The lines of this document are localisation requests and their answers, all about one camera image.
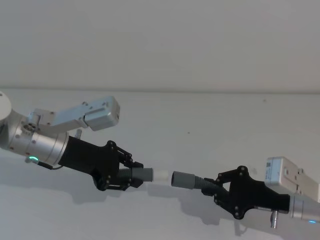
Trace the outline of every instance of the green led light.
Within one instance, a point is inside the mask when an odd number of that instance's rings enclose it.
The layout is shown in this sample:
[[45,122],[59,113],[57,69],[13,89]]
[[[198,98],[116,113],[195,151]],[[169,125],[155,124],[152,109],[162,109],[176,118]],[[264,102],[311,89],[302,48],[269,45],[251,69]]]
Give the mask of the green led light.
[[33,160],[33,161],[39,161],[39,158],[35,157],[35,156],[30,156],[29,157],[30,160]]

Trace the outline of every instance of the white wall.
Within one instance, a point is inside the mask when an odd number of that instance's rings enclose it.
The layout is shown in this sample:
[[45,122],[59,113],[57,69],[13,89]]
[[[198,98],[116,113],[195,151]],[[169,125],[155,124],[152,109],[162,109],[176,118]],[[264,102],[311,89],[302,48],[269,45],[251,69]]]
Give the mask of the white wall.
[[0,87],[318,92],[317,0],[2,0]]
[[[114,140],[145,167],[215,178],[246,165],[264,179],[267,157],[287,156],[320,182],[319,95],[169,94],[5,89],[16,111],[60,110],[104,95],[121,105],[120,123],[83,140]],[[48,171],[0,152],[0,233],[24,240],[316,240],[318,225],[249,211],[242,221],[199,190],[144,184],[95,189],[71,169]]]

